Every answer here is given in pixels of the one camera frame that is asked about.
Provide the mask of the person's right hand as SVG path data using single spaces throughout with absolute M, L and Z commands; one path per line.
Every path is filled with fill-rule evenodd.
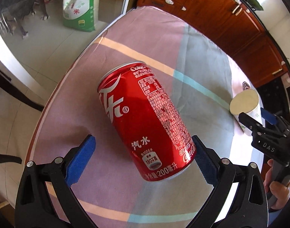
M 267 161 L 271 168 L 267 171 L 263 184 L 265 191 L 271 192 L 277 198 L 277 201 L 271 207 L 271 209 L 277 211 L 284 208 L 290 198 L 290 182 L 285 186 L 279 182 L 272 181 L 273 162 L 272 159 Z

